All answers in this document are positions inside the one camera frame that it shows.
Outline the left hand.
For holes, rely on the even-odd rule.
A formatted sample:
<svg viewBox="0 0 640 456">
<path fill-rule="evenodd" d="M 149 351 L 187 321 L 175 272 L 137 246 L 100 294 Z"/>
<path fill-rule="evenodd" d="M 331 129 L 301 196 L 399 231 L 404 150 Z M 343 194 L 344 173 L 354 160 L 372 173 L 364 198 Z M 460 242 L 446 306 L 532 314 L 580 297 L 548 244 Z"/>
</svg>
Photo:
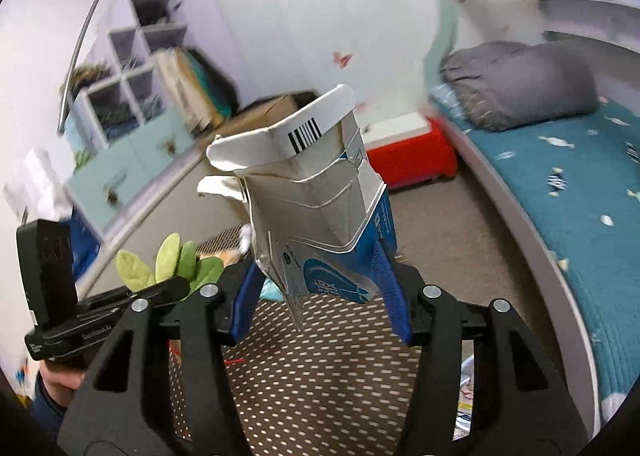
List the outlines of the left hand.
<svg viewBox="0 0 640 456">
<path fill-rule="evenodd" d="M 70 406 L 76 391 L 85 379 L 85 373 L 82 369 L 49 361 L 41 361 L 39 366 L 44 389 L 47 390 L 50 398 L 61 407 Z"/>
</svg>

